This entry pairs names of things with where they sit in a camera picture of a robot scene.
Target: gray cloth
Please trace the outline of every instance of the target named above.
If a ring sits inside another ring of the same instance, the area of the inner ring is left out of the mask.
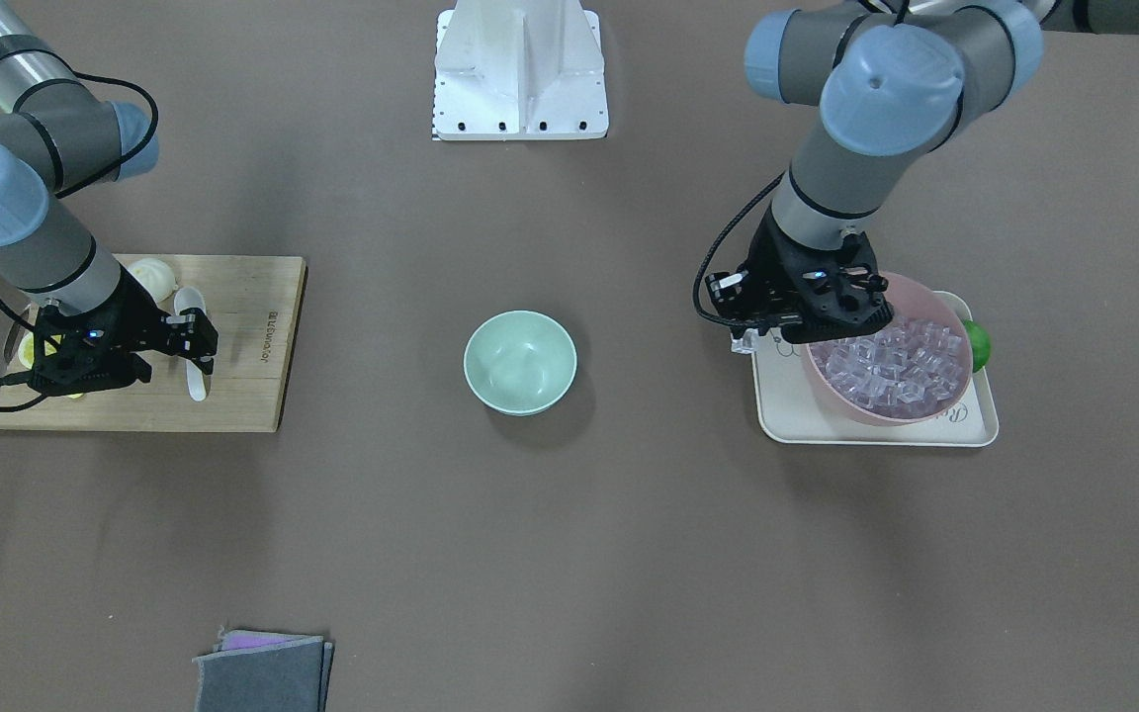
[[[199,666],[196,712],[322,712],[334,645],[320,636],[276,636],[255,648],[228,648],[194,660]]]

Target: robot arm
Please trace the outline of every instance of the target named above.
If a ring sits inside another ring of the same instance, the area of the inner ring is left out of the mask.
[[[173,317],[100,247],[59,198],[155,164],[155,118],[100,103],[0,1],[0,276],[38,303],[34,366],[0,378],[43,396],[148,382],[137,351],[212,373],[218,334],[203,311]],[[46,353],[46,344],[56,347]]]
[[[818,105],[820,122],[779,179],[746,261],[705,278],[737,350],[771,328],[806,343],[890,324],[888,285],[865,230],[903,172],[1030,80],[1043,55],[1040,19],[1139,33],[1139,3],[1114,0],[934,0],[908,11],[849,1],[773,13],[754,28],[751,87]]]

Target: pink bowl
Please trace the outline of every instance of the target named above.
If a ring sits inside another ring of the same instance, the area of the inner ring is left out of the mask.
[[[890,279],[890,288],[886,288],[886,298],[891,303],[891,306],[895,308],[895,320],[892,320],[891,324],[895,324],[900,319],[903,319],[903,317],[908,317],[908,319],[929,319],[936,325],[952,329],[953,334],[964,334],[961,317],[957,317],[957,312],[952,311],[952,308],[948,306],[943,302],[943,298],[934,294],[934,289],[894,272],[882,272],[882,275],[886,279]],[[841,393],[828,384],[828,379],[820,371],[819,366],[814,365],[814,357],[811,355],[811,349],[805,344],[803,346],[805,376],[811,382],[811,391],[814,391],[818,400],[839,416],[846,416],[846,418],[855,420],[858,424],[869,425],[918,424],[921,420],[929,420],[935,416],[943,415],[944,410],[950,409],[950,407],[961,401],[964,392],[969,387],[969,378],[973,375],[973,351],[969,347],[968,337],[966,337],[958,359],[961,360],[966,377],[964,377],[961,387],[957,388],[957,393],[952,398],[940,401],[940,406],[934,410],[934,414],[921,416],[920,418],[887,418],[886,416],[878,416],[871,410],[861,409],[854,402],[846,401]]]

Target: mint green bowl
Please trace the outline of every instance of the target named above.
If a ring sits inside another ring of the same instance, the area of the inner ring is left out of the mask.
[[[465,346],[465,379],[484,404],[507,416],[550,409],[579,370],[573,338],[538,311],[503,311],[486,319]]]

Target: white tray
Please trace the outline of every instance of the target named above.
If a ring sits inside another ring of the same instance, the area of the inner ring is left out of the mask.
[[[935,292],[961,319],[969,305],[956,294]],[[759,424],[769,437],[814,445],[984,447],[1000,434],[986,369],[973,375],[961,401],[920,424],[866,425],[839,416],[817,400],[803,369],[803,351],[773,329],[771,343],[754,352]]]

